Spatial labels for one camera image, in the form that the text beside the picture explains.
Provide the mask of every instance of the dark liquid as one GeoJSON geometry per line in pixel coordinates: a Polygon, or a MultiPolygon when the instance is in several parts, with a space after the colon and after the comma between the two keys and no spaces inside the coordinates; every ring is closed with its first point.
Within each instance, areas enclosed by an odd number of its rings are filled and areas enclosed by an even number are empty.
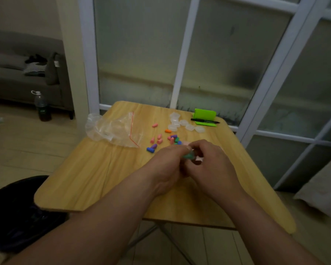
{"type": "Polygon", "coordinates": [[[37,111],[38,111],[39,119],[42,122],[48,122],[48,121],[51,120],[51,114],[50,114],[49,106],[37,107],[37,111]]]}

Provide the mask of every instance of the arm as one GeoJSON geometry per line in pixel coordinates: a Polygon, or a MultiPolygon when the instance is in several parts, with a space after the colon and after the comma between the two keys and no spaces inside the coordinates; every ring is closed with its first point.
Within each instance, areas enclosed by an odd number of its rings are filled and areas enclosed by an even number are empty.
{"type": "Polygon", "coordinates": [[[163,148],[106,196],[14,256],[7,264],[116,264],[154,197],[180,176],[189,148],[163,148]]]}
{"type": "Polygon", "coordinates": [[[322,264],[244,191],[220,147],[206,140],[189,146],[204,159],[201,164],[187,160],[187,173],[231,218],[255,264],[322,264]]]}

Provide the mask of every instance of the metal table leg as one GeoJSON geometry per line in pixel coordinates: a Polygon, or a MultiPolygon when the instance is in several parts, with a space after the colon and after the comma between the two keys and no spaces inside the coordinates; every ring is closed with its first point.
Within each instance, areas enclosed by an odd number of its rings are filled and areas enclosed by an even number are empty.
{"type": "Polygon", "coordinates": [[[170,232],[164,227],[164,224],[162,223],[155,223],[154,226],[149,228],[147,231],[145,231],[143,234],[141,234],[139,237],[137,237],[135,240],[133,240],[127,247],[124,252],[128,252],[128,250],[132,249],[138,242],[144,240],[147,236],[149,236],[152,232],[155,230],[160,229],[161,232],[167,236],[169,241],[176,247],[176,249],[181,253],[181,255],[186,259],[186,261],[191,265],[196,265],[196,263],[189,257],[189,255],[185,252],[184,249],[181,248],[179,243],[173,238],[173,236],[170,234],[170,232]]]}

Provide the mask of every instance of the sofa armrest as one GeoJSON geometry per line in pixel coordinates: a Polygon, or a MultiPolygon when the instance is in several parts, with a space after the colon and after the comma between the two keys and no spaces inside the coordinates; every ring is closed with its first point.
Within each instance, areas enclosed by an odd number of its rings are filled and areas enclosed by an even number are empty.
{"type": "Polygon", "coordinates": [[[57,67],[57,75],[60,82],[60,92],[63,106],[66,110],[73,111],[74,104],[72,102],[72,94],[70,88],[69,73],[67,71],[67,64],[64,55],[56,54],[55,61],[58,61],[59,67],[57,67]]]}

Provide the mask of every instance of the black bin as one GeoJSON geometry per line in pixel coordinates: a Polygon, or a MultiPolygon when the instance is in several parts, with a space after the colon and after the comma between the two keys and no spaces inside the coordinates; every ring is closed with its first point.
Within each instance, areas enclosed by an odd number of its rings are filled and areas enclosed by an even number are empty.
{"type": "Polygon", "coordinates": [[[66,213],[41,210],[33,202],[47,178],[25,178],[0,189],[0,252],[19,253],[65,222],[66,213]]]}

